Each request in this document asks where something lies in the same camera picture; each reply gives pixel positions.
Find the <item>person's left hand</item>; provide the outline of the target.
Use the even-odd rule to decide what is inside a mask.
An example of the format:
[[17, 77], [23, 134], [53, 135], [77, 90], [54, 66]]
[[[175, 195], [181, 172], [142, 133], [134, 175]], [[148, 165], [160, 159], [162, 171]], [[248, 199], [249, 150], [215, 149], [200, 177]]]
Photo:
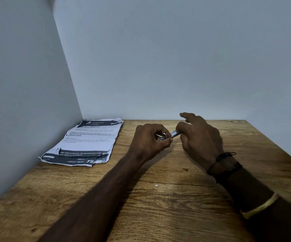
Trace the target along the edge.
[[164, 132], [171, 138], [170, 132], [161, 124], [138, 125], [126, 155], [139, 164], [151, 160], [163, 151], [157, 150], [157, 137]]

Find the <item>person's right forearm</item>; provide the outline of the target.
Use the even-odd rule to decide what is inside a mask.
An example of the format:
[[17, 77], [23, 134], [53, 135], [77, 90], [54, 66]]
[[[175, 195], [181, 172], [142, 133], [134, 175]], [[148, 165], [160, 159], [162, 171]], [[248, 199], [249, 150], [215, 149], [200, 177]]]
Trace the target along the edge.
[[230, 160], [216, 162], [207, 173], [229, 193], [259, 241], [291, 242], [291, 203]]

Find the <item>crumpled paper sheet, dark band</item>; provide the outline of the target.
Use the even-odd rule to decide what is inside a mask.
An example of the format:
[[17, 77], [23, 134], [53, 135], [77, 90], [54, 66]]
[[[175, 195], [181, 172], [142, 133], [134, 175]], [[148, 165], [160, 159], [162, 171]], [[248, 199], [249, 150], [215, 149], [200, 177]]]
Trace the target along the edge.
[[106, 163], [109, 161], [112, 150], [108, 151], [93, 151], [91, 153], [75, 153], [73, 151], [64, 152], [62, 150], [49, 150], [39, 160], [49, 164], [59, 164], [65, 166], [88, 166], [92, 167], [94, 164]]

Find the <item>torn white printed paper sheet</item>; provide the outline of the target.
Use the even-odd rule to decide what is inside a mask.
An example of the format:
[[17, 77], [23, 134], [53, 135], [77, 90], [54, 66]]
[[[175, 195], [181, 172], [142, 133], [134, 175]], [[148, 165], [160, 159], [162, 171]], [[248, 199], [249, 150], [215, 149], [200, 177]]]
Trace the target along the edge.
[[105, 155], [113, 148], [122, 124], [121, 119], [85, 119], [67, 131], [54, 147], [55, 153], [65, 157]]

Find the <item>yellow wrist band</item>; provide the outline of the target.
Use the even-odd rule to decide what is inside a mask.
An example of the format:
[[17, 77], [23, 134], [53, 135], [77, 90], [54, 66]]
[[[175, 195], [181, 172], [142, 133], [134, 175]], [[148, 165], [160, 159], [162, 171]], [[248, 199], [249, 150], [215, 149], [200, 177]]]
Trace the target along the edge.
[[271, 205], [273, 205], [278, 199], [279, 199], [280, 195], [277, 193], [274, 193], [270, 199], [268, 199], [265, 203], [263, 203], [262, 205], [247, 211], [247, 212], [243, 212], [242, 210], [240, 210], [240, 214], [242, 215], [242, 217], [244, 219], [249, 220], [251, 217], [257, 215], [258, 213], [264, 211], [265, 209], [267, 209], [268, 207], [270, 207]]

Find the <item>person's left forearm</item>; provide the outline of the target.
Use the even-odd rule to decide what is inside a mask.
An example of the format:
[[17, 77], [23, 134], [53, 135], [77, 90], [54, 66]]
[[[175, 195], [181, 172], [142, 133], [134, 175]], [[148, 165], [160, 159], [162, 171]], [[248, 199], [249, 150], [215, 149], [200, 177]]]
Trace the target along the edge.
[[129, 151], [37, 242], [102, 242], [124, 192], [150, 159]]

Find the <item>person's right hand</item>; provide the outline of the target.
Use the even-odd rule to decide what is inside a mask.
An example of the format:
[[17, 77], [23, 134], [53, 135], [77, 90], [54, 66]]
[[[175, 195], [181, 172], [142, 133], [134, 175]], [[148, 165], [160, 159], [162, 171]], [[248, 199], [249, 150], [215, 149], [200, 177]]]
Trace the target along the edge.
[[223, 141], [219, 130], [204, 118], [198, 116], [199, 143], [193, 150], [184, 150], [195, 162], [208, 170], [216, 162], [216, 158], [224, 153]]

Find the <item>silver metal nail clipper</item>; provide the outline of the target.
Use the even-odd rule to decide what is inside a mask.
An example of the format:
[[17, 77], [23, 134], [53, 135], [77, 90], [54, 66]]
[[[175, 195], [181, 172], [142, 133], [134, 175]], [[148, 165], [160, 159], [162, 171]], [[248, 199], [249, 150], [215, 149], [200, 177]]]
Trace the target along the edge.
[[[173, 138], [179, 136], [181, 133], [178, 133], [177, 131], [173, 131], [170, 134], [171, 134], [171, 138], [173, 139]], [[166, 132], [162, 133], [162, 135], [157, 136], [158, 141], [164, 141], [167, 138], [169, 138], [169, 137], [168, 137]]]

